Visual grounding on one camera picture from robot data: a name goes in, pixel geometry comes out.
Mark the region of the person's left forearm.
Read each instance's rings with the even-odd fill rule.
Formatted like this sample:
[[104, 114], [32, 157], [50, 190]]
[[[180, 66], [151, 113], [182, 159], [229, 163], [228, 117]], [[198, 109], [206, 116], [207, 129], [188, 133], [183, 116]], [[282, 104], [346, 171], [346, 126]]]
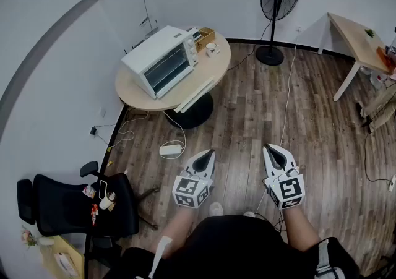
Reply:
[[167, 223], [161, 233], [151, 243], [149, 251], [156, 253], [158, 244], [162, 237], [168, 237], [172, 239], [172, 242], [165, 247], [162, 257], [164, 259], [170, 258], [174, 252], [184, 246], [192, 225], [196, 220], [198, 211], [199, 210], [195, 208], [179, 207], [175, 216]]

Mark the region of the orange box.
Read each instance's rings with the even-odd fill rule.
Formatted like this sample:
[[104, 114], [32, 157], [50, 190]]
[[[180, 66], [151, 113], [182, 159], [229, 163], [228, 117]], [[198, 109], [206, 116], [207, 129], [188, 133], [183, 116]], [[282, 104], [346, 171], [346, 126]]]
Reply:
[[382, 63], [385, 65], [385, 67], [387, 68], [387, 70], [393, 74], [394, 70], [396, 69], [396, 64], [394, 63], [393, 59], [391, 57], [389, 57], [386, 53], [385, 53], [385, 49], [381, 48], [380, 46], [377, 47], [376, 49], [376, 53], [379, 56], [380, 60], [382, 61]]

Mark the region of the wooden desk with white legs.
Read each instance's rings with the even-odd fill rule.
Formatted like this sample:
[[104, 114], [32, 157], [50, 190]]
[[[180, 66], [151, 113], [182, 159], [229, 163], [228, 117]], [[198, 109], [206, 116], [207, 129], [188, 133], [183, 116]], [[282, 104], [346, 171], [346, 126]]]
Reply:
[[362, 66], [387, 75], [394, 73], [395, 69], [393, 67], [386, 66], [385, 55], [380, 54], [385, 51], [385, 44], [376, 34], [370, 37], [366, 33], [368, 28], [364, 25], [329, 12], [326, 15], [325, 26], [319, 43], [317, 52], [319, 55], [322, 54], [324, 46], [327, 43], [331, 27], [335, 27], [355, 59], [354, 65], [335, 93], [333, 101], [338, 101], [343, 95]]

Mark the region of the white mug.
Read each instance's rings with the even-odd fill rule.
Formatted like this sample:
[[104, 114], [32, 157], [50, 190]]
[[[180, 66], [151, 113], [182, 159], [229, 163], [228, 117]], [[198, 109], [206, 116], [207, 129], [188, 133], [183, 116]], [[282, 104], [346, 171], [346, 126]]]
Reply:
[[216, 43], [207, 43], [205, 46], [207, 56], [212, 58], [220, 53], [220, 46]]

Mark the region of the black office chair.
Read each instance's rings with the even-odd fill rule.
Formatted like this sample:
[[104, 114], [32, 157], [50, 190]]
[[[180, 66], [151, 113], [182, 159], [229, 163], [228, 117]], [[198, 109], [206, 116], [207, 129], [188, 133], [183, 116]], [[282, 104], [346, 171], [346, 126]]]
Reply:
[[[141, 195], [134, 195], [124, 173], [105, 176], [99, 172], [97, 161], [91, 161], [80, 169], [80, 176], [92, 175], [97, 181], [91, 186], [96, 190], [93, 199], [83, 194], [85, 185], [65, 184], [43, 174], [33, 180], [17, 182], [19, 217], [30, 225], [36, 225], [41, 235], [50, 237], [69, 233], [85, 233], [96, 237], [125, 238], [138, 233], [142, 217], [138, 204], [149, 195], [158, 192], [151, 188]], [[107, 182], [106, 193], [114, 192], [114, 204], [108, 209], [99, 208], [100, 180]], [[91, 206], [98, 205], [96, 225], [92, 226]]]

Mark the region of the round wooden table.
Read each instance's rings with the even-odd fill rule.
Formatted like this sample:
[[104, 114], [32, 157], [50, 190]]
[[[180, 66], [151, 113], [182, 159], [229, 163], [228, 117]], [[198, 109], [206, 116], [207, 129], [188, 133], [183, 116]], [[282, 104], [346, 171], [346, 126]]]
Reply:
[[[197, 53], [199, 62], [195, 65], [195, 69], [211, 70], [215, 72], [215, 83], [211, 89], [216, 86], [225, 75], [230, 64], [231, 52], [230, 46], [225, 38], [219, 34], [215, 34], [214, 42], [220, 46], [220, 53], [210, 58], [207, 56], [206, 50], [203, 49]], [[163, 109], [159, 99], [153, 99], [144, 90], [142, 90], [132, 79], [132, 72], [121, 62], [121, 67], [116, 75], [115, 80], [116, 92], [121, 101], [131, 108], [142, 111], [164, 111], [166, 118], [170, 124], [181, 126], [183, 129], [195, 128], [208, 120], [213, 111], [213, 98], [209, 90], [203, 94], [196, 103], [194, 103], [185, 113], [177, 113], [172, 109]]]

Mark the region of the person's black clothing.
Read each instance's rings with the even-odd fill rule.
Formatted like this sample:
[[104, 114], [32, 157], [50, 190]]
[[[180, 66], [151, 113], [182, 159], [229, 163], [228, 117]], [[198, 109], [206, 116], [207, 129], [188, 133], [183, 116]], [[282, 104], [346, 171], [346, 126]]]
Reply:
[[361, 279], [336, 238], [302, 252], [269, 222], [242, 215], [208, 217], [156, 269], [154, 257], [145, 249], [129, 248], [103, 279]]

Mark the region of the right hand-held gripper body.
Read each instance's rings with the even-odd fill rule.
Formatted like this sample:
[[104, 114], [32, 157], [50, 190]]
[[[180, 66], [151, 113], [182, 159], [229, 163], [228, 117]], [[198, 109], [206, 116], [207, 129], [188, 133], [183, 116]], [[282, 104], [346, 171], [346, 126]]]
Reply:
[[276, 177], [267, 178], [264, 182], [267, 193], [279, 210], [301, 205], [306, 194], [304, 178], [299, 173], [298, 166]]

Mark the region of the white oven door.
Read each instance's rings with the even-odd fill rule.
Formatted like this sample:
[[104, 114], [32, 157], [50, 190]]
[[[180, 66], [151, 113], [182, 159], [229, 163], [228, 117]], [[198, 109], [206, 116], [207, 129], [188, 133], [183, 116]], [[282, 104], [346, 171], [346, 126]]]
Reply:
[[197, 68], [178, 82], [159, 101], [162, 103], [163, 109], [185, 113], [203, 94], [213, 87], [215, 79], [214, 71]]

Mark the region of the paper cup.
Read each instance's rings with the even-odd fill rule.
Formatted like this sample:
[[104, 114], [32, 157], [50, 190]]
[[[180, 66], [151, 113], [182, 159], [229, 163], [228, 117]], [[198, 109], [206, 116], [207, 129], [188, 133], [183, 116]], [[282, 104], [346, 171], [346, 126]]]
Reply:
[[111, 205], [114, 204], [115, 198], [116, 194], [114, 192], [107, 193], [99, 203], [99, 208], [102, 210], [108, 209]]

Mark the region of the small wooden cabinet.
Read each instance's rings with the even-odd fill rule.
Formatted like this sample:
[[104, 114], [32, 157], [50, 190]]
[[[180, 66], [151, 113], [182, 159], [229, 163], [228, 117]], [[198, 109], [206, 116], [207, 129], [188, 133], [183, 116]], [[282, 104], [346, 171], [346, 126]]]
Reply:
[[[72, 244], [62, 236], [41, 237], [39, 238], [39, 248], [43, 259], [44, 267], [52, 273], [56, 279], [85, 279], [84, 262], [85, 257]], [[58, 266], [54, 255], [55, 253], [67, 253], [72, 259], [78, 277], [66, 275]]]

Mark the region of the white toaster oven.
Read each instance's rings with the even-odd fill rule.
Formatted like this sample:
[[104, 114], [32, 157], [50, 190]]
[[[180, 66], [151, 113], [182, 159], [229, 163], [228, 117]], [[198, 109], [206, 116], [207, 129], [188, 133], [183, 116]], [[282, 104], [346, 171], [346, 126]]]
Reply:
[[199, 62], [193, 34], [166, 26], [127, 53], [121, 62], [133, 81], [153, 99], [167, 94]]

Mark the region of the pink flowers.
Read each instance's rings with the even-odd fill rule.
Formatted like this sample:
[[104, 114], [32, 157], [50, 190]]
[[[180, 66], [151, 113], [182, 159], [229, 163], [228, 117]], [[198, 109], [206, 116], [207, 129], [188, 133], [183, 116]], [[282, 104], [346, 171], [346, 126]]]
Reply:
[[32, 246], [38, 245], [37, 238], [34, 237], [32, 232], [24, 226], [22, 226], [22, 230], [21, 230], [21, 240], [27, 247], [32, 247]]

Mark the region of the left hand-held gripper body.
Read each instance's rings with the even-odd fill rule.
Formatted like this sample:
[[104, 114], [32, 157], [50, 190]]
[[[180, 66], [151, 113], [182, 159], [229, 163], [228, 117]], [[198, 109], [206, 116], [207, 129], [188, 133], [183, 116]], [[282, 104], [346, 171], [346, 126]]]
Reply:
[[209, 197], [213, 189], [214, 173], [212, 179], [207, 178], [206, 171], [183, 170], [176, 176], [173, 185], [173, 197], [177, 205], [199, 208]]

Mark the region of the person's right forearm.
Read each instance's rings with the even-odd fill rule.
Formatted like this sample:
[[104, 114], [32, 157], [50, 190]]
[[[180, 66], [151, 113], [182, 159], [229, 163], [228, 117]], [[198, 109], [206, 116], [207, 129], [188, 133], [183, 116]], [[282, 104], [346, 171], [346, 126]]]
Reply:
[[300, 206], [283, 211], [288, 244], [299, 250], [306, 251], [321, 242], [317, 230], [307, 219]]

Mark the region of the white power adapter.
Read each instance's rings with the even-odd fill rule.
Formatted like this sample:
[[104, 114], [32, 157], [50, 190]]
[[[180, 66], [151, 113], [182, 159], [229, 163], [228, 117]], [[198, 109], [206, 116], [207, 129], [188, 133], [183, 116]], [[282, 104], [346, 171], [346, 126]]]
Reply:
[[180, 144], [162, 145], [159, 149], [159, 154], [165, 159], [175, 159], [182, 154], [182, 146]]

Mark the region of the white wall box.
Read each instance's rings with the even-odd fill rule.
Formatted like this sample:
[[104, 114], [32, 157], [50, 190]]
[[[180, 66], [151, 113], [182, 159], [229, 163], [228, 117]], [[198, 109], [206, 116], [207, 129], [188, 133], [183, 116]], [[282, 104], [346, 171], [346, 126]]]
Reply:
[[140, 28], [145, 31], [151, 32], [158, 28], [157, 19], [152, 16], [146, 16], [146, 18], [140, 23]]

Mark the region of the wooden organizer box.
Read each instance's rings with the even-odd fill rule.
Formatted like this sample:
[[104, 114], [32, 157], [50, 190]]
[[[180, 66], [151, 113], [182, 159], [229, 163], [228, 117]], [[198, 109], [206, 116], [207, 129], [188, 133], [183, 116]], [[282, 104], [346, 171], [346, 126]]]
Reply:
[[208, 43], [214, 42], [216, 36], [215, 36], [215, 30], [207, 27], [202, 27], [199, 29], [200, 37], [195, 41], [195, 46], [197, 52], [201, 52]]

